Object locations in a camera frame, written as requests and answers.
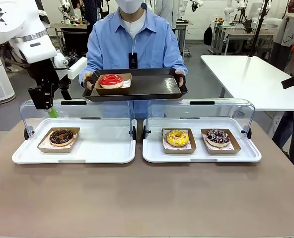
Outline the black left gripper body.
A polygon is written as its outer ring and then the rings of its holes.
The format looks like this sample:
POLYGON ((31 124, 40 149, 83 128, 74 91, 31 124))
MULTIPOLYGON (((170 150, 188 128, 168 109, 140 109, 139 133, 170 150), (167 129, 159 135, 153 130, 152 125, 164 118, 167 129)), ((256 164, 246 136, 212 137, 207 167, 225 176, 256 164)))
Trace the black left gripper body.
POLYGON ((55 66, 53 59, 45 59, 27 66, 28 74, 38 86, 69 87, 71 80, 67 76, 67 66, 55 66))

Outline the person's right hand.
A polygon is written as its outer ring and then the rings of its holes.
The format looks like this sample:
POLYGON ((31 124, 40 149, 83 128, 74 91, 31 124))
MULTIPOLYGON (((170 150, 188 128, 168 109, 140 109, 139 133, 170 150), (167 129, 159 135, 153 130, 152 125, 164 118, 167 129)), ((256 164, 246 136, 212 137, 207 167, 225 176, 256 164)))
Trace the person's right hand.
POLYGON ((92 76, 93 76, 93 72, 86 72, 83 75, 82 82, 83 82, 84 88, 86 88, 88 90, 92 90, 94 87, 94 82, 92 81, 92 76))

